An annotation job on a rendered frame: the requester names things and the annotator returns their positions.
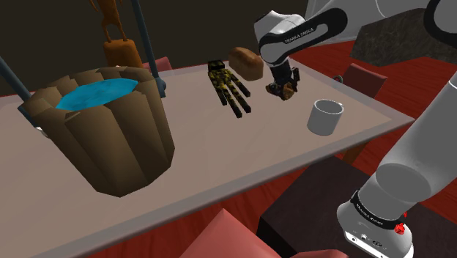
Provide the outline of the small brown round object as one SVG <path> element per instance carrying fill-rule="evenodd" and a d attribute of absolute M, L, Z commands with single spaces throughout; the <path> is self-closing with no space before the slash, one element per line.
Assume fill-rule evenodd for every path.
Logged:
<path fill-rule="evenodd" d="M 282 100 L 288 100 L 294 95 L 295 91 L 292 83 L 288 82 L 283 85 L 278 85 L 278 96 Z"/>

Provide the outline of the orange brown statue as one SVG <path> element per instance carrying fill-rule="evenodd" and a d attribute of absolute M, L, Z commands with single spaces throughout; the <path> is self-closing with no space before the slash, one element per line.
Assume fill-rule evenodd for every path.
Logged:
<path fill-rule="evenodd" d="M 92 8 L 103 14 L 101 26 L 106 41 L 103 43 L 103 50 L 109 66 L 128 66 L 143 68 L 135 42 L 127 38 L 120 21 L 116 1 L 122 4 L 122 0 L 89 0 Z M 113 40 L 108 32 L 108 25 L 114 25 L 120 32 L 122 38 Z"/>

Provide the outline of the dark mottled block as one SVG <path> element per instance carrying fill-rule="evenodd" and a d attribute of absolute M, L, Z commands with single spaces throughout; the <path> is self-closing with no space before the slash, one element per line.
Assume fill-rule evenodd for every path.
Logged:
<path fill-rule="evenodd" d="M 408 10 L 364 25 L 350 57 L 382 67 L 420 57 L 457 65 L 457 49 L 434 39 L 423 25 L 424 9 Z"/>

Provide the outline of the pink chair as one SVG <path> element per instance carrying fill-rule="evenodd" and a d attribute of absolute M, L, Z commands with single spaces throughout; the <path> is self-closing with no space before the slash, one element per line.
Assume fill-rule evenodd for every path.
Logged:
<path fill-rule="evenodd" d="M 169 59 L 168 59 L 167 56 L 164 56 L 162 58 L 156 59 L 155 60 L 155 64 L 156 64 L 156 68 L 157 68 L 158 72 L 163 72 L 163 71 L 167 71 L 167 70 L 173 70 L 173 68 L 171 66 L 171 63 L 169 62 Z M 152 73 L 152 70 L 151 70 L 148 62 L 143 63 L 143 67 L 145 69 L 148 69 Z"/>
<path fill-rule="evenodd" d="M 179 258 L 349 258 L 337 249 L 282 257 L 227 210 L 222 209 Z"/>

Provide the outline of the beige table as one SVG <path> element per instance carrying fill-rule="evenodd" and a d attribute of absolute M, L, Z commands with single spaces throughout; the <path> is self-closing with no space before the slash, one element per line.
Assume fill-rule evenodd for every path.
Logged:
<path fill-rule="evenodd" d="M 248 83 L 252 111 L 236 118 L 203 65 L 166 71 L 163 107 L 171 167 L 121 198 L 96 192 L 53 142 L 0 97 L 0 258 L 79 257 L 408 125 L 412 118 L 300 66 L 287 101 L 266 92 L 265 70 Z M 316 100 L 342 103 L 329 136 L 307 127 Z"/>

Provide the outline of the black yellow blocky figure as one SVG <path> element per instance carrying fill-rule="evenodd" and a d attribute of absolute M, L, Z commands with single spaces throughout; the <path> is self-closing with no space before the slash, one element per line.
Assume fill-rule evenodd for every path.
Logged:
<path fill-rule="evenodd" d="M 250 91 L 228 69 L 221 60 L 207 62 L 208 77 L 223 106 L 229 104 L 237 118 L 242 117 L 241 108 L 245 113 L 251 112 L 251 107 L 245 97 L 250 97 Z"/>

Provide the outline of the dark red chair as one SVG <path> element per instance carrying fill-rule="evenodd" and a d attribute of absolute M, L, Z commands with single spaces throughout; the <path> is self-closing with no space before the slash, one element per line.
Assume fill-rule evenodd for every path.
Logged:
<path fill-rule="evenodd" d="M 342 83 L 369 97 L 375 98 L 387 80 L 387 76 L 367 70 L 351 63 L 342 75 Z"/>

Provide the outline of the brown bread loaf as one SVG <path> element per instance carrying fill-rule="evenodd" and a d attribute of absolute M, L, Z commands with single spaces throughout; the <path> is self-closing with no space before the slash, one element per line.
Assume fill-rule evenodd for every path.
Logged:
<path fill-rule="evenodd" d="M 231 49 L 228 53 L 228 65 L 246 81 L 256 81 L 263 77 L 263 60 L 247 48 Z"/>

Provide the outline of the dark robot stand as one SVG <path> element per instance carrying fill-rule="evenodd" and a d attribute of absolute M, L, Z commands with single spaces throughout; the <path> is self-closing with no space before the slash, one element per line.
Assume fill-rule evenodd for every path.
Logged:
<path fill-rule="evenodd" d="M 309 166 L 261 215 L 257 236 L 282 258 L 338 249 L 349 258 L 373 258 L 349 243 L 336 211 L 369 176 L 331 157 Z M 457 258 L 457 224 L 416 204 L 408 213 L 414 258 Z"/>

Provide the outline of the wooden bucket with blue water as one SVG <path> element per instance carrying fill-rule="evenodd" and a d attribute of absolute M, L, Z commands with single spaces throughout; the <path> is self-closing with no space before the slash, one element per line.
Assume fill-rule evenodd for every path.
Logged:
<path fill-rule="evenodd" d="M 139 0 L 130 0 L 149 68 L 102 67 L 60 78 L 31 93 L 0 56 L 0 75 L 23 100 L 18 110 L 49 138 L 98 192 L 122 197 L 155 181 L 170 166 L 174 142 Z M 66 96 L 96 83 L 133 79 L 134 88 L 101 105 L 59 108 Z"/>

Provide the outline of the white mug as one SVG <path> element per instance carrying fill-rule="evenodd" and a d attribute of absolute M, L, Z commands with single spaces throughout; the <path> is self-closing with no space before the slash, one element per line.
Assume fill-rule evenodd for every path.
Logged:
<path fill-rule="evenodd" d="M 342 113 L 344 106 L 334 100 L 320 99 L 313 104 L 307 127 L 310 132 L 320 136 L 331 135 Z"/>

